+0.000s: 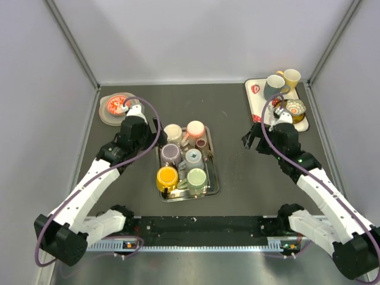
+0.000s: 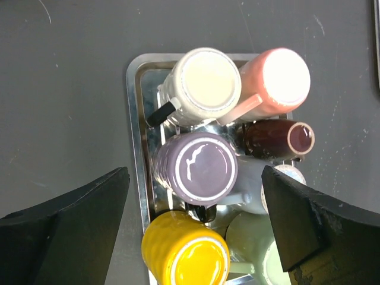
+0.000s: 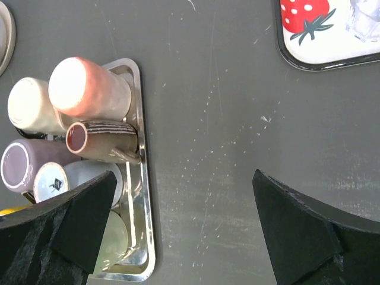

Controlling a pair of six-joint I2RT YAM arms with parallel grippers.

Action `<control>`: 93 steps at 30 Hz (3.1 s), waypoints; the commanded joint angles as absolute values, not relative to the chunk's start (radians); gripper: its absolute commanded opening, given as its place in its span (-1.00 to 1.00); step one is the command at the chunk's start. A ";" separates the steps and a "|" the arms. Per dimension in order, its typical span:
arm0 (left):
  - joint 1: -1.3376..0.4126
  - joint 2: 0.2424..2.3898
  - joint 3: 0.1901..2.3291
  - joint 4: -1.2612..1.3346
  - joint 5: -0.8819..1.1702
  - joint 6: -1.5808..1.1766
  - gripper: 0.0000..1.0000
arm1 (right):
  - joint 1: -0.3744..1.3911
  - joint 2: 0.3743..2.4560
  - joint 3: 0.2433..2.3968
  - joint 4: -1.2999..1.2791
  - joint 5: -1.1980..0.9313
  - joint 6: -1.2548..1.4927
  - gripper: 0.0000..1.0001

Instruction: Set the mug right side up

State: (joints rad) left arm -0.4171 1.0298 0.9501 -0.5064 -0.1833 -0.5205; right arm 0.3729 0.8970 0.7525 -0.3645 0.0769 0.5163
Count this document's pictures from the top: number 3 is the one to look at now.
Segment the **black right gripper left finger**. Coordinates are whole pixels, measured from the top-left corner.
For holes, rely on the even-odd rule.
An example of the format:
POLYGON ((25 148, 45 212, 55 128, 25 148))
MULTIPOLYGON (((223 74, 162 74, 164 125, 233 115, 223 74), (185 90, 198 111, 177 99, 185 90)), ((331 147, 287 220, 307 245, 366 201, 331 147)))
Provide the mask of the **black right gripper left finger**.
POLYGON ((117 180, 106 171, 1 217, 1 284, 86 284, 94 272, 117 180))

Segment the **purple ceramic mug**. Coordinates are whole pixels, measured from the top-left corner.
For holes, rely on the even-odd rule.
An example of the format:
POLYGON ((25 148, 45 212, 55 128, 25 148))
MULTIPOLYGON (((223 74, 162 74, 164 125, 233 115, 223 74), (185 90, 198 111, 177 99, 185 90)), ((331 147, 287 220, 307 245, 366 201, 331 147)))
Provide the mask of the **purple ceramic mug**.
POLYGON ((72 154, 61 141, 17 139, 2 155, 1 178, 12 192, 31 192, 36 174, 45 163, 66 166, 80 160, 81 157, 72 154))

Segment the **light grey ceramic mug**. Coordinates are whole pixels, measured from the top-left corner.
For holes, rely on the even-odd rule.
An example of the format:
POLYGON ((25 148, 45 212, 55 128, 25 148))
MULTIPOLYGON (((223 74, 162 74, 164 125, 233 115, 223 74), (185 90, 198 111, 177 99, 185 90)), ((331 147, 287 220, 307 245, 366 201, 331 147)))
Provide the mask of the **light grey ceramic mug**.
POLYGON ((48 200, 88 182, 105 171, 113 172, 117 180, 112 202, 114 207, 121 198, 124 188, 121 170, 117 164, 94 160, 76 161, 66 166, 54 162, 45 163, 34 179, 34 199, 36 202, 48 200))

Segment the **yellow ceramic mug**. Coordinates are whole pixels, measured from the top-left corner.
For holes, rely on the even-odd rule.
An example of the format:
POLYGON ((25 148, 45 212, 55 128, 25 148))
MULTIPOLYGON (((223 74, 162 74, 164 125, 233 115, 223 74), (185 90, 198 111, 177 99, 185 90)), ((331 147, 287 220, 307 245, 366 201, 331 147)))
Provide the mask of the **yellow ceramic mug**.
POLYGON ((18 206, 18 207, 12 207, 12 208, 6 208, 6 209, 3 209, 0 211, 0 216, 5 216, 5 215, 8 215, 8 214, 11 214, 11 213, 15 213, 15 212, 18 212, 18 211, 21 211, 25 208, 29 208, 30 205, 22 205, 22 206, 18 206))

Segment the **light green ceramic mug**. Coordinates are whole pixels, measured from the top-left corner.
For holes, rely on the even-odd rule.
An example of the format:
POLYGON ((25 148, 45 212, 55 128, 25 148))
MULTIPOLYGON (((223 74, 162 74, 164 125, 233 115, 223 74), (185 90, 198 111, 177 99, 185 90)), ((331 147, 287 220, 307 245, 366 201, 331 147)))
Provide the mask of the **light green ceramic mug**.
POLYGON ((116 212, 111 211, 108 216, 93 274, 107 270, 121 261, 128 249, 128 239, 125 223, 116 212))

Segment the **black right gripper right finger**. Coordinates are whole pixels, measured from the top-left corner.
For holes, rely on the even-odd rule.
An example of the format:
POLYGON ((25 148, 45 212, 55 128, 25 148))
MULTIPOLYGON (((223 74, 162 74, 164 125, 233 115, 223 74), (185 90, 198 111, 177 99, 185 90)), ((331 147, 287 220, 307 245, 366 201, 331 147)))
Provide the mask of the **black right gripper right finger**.
POLYGON ((379 284, 379 222, 256 170, 256 207, 277 284, 379 284))

